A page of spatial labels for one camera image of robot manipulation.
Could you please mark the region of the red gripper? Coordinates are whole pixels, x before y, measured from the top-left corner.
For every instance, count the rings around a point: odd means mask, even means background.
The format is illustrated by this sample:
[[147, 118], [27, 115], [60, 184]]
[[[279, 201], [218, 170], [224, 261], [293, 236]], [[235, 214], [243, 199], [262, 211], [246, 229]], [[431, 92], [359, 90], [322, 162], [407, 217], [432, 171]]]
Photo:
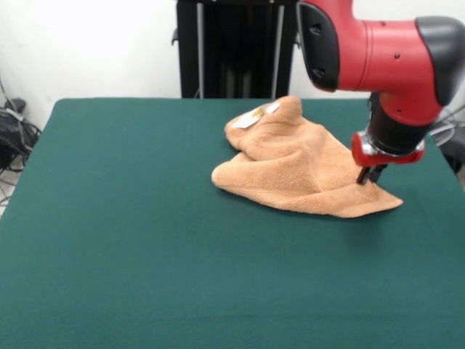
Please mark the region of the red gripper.
[[352, 136], [351, 149], [355, 163], [363, 167], [357, 177], [356, 183], [358, 185], [365, 185], [368, 179], [372, 183], [377, 183], [382, 172], [389, 164], [405, 165], [420, 161], [425, 152], [425, 140], [422, 140], [412, 153], [393, 155], [376, 148], [371, 144], [368, 133], [366, 131], [359, 131]]

